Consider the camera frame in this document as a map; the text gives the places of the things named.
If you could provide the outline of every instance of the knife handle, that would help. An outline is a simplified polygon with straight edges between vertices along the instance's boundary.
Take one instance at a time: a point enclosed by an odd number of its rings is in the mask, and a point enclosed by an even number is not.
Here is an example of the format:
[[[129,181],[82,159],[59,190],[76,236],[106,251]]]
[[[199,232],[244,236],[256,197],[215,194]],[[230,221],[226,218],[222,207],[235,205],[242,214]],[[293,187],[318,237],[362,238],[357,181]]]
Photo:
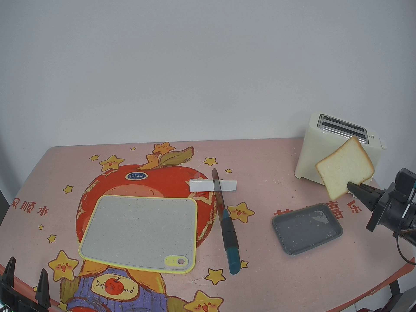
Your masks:
[[[227,248],[228,267],[232,275],[238,273],[241,269],[240,253],[238,247]]]
[[[221,221],[223,232],[224,249],[227,252],[228,267],[232,275],[238,273],[241,268],[240,253],[238,252],[238,240],[232,219],[225,209]]]

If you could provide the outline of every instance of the small apple logo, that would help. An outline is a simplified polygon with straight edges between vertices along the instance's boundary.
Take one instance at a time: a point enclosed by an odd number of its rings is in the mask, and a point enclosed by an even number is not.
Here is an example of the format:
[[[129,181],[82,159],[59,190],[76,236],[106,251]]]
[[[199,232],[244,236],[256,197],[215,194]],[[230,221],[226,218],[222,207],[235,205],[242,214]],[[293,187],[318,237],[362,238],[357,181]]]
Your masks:
[[[104,289],[107,292],[107,294],[115,296],[123,292],[124,285],[120,282],[120,278],[109,278],[104,283]]]

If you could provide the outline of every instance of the robotic arm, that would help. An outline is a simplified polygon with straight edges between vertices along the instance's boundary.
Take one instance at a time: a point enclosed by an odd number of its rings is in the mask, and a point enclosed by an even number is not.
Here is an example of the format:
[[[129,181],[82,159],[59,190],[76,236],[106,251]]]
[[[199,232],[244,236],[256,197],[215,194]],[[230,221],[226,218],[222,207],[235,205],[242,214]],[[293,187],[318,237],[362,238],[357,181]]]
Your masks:
[[[393,231],[401,257],[416,265],[403,256],[398,246],[400,236],[416,247],[416,203],[412,202],[416,194],[416,174],[403,168],[397,173],[394,183],[384,190],[351,182],[347,188],[373,212],[367,230],[373,232],[378,224],[382,224]]]

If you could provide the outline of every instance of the toaster slot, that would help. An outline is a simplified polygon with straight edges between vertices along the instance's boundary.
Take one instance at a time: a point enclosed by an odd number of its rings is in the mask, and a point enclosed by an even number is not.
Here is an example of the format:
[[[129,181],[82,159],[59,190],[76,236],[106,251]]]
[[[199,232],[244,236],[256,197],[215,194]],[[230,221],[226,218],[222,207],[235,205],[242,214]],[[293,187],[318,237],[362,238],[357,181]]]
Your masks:
[[[364,127],[357,126],[353,123],[345,122],[325,114],[320,115],[318,127],[343,137],[356,137],[361,143],[368,143],[368,135]]]

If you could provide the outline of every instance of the white toaster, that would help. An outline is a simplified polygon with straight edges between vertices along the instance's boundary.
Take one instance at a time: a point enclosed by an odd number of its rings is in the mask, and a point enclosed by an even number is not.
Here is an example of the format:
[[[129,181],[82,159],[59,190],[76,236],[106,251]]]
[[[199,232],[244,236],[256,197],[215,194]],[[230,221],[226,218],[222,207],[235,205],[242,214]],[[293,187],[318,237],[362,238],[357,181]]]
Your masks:
[[[332,154],[351,137],[358,138],[375,169],[382,150],[387,148],[375,131],[323,113],[314,113],[309,120],[294,175],[323,185],[315,164]]]

